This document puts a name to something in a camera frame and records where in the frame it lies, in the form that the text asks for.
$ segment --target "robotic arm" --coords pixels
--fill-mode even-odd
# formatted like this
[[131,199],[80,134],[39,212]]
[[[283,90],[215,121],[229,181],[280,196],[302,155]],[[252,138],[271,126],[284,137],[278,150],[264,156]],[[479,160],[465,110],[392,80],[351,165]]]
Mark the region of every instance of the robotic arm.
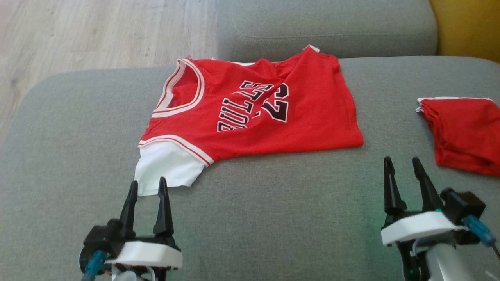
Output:
[[158,216],[153,236],[136,236],[134,211],[138,184],[133,181],[123,205],[120,219],[112,218],[107,225],[95,225],[83,242],[79,257],[83,281],[93,281],[96,275],[109,274],[113,281],[141,281],[144,274],[150,281],[167,280],[167,272],[183,265],[183,255],[174,241],[174,225],[170,209],[167,181],[160,179]]
[[486,205],[472,192],[446,188],[440,197],[418,158],[413,169],[420,183],[422,211],[407,211],[395,180],[390,157],[384,159],[385,218],[382,243],[396,246],[401,254],[406,281],[474,280],[455,251],[456,245],[483,242],[495,247],[496,238],[479,221]]

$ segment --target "blue cable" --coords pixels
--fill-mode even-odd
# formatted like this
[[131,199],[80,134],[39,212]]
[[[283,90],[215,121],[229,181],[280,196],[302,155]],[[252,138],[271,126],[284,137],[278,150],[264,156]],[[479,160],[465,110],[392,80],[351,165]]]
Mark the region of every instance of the blue cable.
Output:
[[87,267],[85,267],[85,274],[81,281],[94,281],[99,271],[104,267],[107,259],[108,256],[104,251],[96,251],[88,262]]
[[490,229],[474,215],[470,214],[467,216],[463,224],[468,227],[472,233],[477,235],[486,247],[493,247],[495,245],[497,238],[491,233]]

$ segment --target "yellow object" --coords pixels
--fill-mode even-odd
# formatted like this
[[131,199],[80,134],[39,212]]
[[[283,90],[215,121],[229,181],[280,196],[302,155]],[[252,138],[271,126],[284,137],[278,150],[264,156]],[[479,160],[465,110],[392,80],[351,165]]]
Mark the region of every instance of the yellow object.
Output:
[[430,0],[437,21],[437,54],[500,63],[500,0]]

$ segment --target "couch cushion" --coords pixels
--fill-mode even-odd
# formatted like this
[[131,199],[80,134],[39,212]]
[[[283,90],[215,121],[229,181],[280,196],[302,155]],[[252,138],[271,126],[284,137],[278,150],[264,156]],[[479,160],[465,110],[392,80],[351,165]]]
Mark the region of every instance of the couch cushion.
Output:
[[339,58],[434,55],[428,0],[222,0],[218,57],[283,61],[312,44]]
[[[412,157],[438,191],[470,190],[500,235],[500,180],[436,166],[419,97],[500,102],[500,65],[466,57],[341,59],[365,144],[360,148],[221,161],[190,188],[171,188],[182,270],[169,280],[400,280],[382,246],[383,158],[392,156],[408,207],[422,207]],[[0,275],[79,280],[77,258],[94,224],[118,217],[137,144],[173,69],[56,75],[25,98],[0,148]],[[158,199],[137,202],[135,230],[152,233]],[[459,247],[478,280],[500,276],[491,249]]]

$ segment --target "jersey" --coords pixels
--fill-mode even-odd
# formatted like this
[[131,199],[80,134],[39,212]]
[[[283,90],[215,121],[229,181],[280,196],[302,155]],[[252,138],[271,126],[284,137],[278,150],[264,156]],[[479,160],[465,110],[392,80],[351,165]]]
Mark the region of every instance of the jersey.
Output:
[[139,142],[140,195],[224,159],[363,145],[338,59],[312,46],[282,62],[179,59],[163,90]]

